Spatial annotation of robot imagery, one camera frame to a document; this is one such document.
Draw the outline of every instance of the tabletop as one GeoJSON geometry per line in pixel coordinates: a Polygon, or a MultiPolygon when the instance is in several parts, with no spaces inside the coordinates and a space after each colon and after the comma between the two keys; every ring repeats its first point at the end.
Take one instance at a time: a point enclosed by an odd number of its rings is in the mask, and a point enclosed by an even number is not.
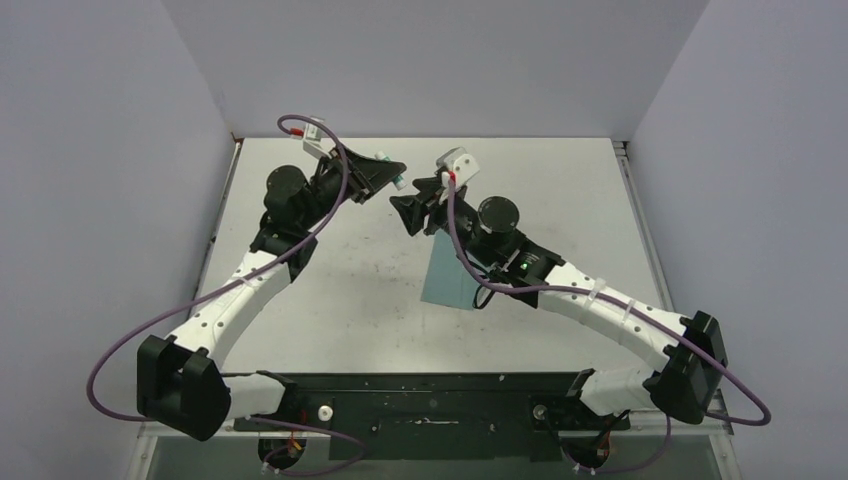
{"type": "MultiPolygon", "coordinates": [[[[646,250],[609,139],[349,138],[362,155],[384,151],[432,176],[435,159],[463,146],[480,164],[466,200],[510,198],[519,228],[588,275],[660,305],[646,250]]],[[[265,180],[280,165],[310,175],[301,142],[248,138],[236,160],[201,283],[220,286],[256,235],[265,180]]],[[[257,316],[224,371],[300,373],[513,372],[617,368],[640,360],[568,318],[496,295],[485,310],[420,301],[433,237],[410,238],[389,204],[389,185],[364,205],[345,203],[318,237],[297,280],[257,316]]]]}

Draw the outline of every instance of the white knob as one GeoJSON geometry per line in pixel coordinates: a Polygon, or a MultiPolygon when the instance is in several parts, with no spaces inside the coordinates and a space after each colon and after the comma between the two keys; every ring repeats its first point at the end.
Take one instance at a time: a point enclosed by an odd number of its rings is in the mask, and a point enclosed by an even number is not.
{"type": "Polygon", "coordinates": [[[318,409],[318,420],[329,422],[333,418],[333,409],[329,405],[321,405],[318,409]]]}

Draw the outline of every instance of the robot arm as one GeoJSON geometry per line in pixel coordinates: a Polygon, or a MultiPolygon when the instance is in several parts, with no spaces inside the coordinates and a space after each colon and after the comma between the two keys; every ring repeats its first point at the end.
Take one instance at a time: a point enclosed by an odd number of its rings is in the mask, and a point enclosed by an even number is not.
{"type": "MultiPolygon", "coordinates": [[[[226,282],[241,285],[204,305],[167,338],[151,335],[139,346],[137,409],[142,415],[206,440],[225,420],[282,408],[292,387],[286,378],[268,372],[225,377],[219,366],[265,305],[306,267],[317,240],[285,262],[272,263],[307,239],[309,229],[333,208],[342,186],[338,147],[324,151],[314,128],[303,137],[304,150],[319,160],[318,169],[309,181],[290,165],[268,177],[259,232],[226,282]]],[[[344,198],[356,203],[364,203],[406,170],[402,163],[348,149],[345,154],[349,178],[344,198]]]]}
{"type": "Polygon", "coordinates": [[[666,334],[631,315],[647,311],[671,331],[682,335],[726,365],[718,322],[698,312],[693,318],[638,302],[592,279],[558,254],[517,229],[519,212],[510,200],[489,197],[475,209],[465,202],[468,181],[479,172],[474,158],[458,148],[437,161],[431,178],[416,179],[417,195],[392,197],[410,235],[449,231],[448,181],[456,188],[454,229],[459,247],[488,269],[488,277],[513,287],[564,287],[563,291],[506,293],[533,308],[557,313],[595,330],[627,348],[645,365],[618,371],[581,372],[569,389],[596,415],[657,407],[672,418],[700,423],[721,375],[691,351],[678,347],[666,334]]]}

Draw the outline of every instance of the black mounting plate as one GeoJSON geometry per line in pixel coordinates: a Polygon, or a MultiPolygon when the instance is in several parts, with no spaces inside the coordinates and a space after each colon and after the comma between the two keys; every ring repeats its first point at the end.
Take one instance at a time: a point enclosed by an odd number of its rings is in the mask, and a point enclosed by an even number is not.
{"type": "MultiPolygon", "coordinates": [[[[533,408],[545,404],[557,430],[598,431],[598,417],[566,398],[577,377],[569,373],[474,374],[281,374],[297,384],[307,424],[361,439],[371,460],[480,460],[527,457],[561,461],[560,448],[533,408]],[[329,425],[317,418],[333,405],[329,425]]],[[[292,414],[267,418],[298,422],[292,414]]],[[[616,429],[629,428],[622,421],[616,429]]],[[[239,431],[274,430],[239,419],[239,431]]],[[[330,459],[343,460],[358,447],[333,439],[330,459]]]]}

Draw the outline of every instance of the gray wall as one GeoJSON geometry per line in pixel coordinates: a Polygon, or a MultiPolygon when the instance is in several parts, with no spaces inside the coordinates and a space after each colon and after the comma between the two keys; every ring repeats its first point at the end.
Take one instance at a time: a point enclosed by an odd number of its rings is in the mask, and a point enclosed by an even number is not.
{"type": "MultiPolygon", "coordinates": [[[[0,478],[122,478],[84,383],[191,296],[232,140],[158,1],[0,2],[0,478]]],[[[99,383],[134,410],[134,348],[99,383]]]]}
{"type": "MultiPolygon", "coordinates": [[[[774,410],[746,478],[845,478],[848,3],[713,0],[631,144],[675,306],[774,410]]],[[[732,412],[756,409],[726,386],[732,412]]]]}
{"type": "Polygon", "coordinates": [[[629,139],[707,0],[163,0],[241,136],[629,139]]]}

